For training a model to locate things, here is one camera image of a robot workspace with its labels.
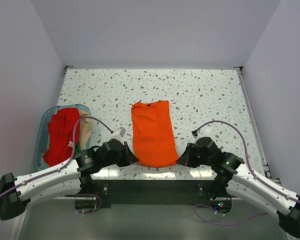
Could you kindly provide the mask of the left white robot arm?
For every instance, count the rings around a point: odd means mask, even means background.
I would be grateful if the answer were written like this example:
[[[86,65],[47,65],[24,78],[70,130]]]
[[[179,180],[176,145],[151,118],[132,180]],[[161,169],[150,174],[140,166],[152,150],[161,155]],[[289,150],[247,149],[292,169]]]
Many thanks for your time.
[[[95,197],[92,174],[111,165],[126,167],[137,161],[126,142],[111,139],[36,173],[17,177],[7,173],[0,179],[0,219],[13,219],[38,203],[58,197]]]

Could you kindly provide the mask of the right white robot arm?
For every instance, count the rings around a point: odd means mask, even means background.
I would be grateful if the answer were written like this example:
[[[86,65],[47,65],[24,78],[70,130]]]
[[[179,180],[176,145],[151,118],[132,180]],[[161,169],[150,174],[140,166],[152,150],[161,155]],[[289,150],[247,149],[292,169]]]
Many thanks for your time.
[[[202,188],[210,198],[230,195],[250,202],[278,219],[287,234],[300,239],[300,193],[259,174],[241,157],[222,151],[211,138],[189,143],[177,164],[211,167],[216,176]]]

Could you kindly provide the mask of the orange t shirt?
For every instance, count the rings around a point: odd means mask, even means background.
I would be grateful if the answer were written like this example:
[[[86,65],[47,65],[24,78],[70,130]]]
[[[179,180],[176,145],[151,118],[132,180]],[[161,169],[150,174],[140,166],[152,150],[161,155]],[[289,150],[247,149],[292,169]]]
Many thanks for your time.
[[[141,165],[161,168],[175,165],[178,154],[170,117],[170,103],[136,102],[131,108],[132,144]]]

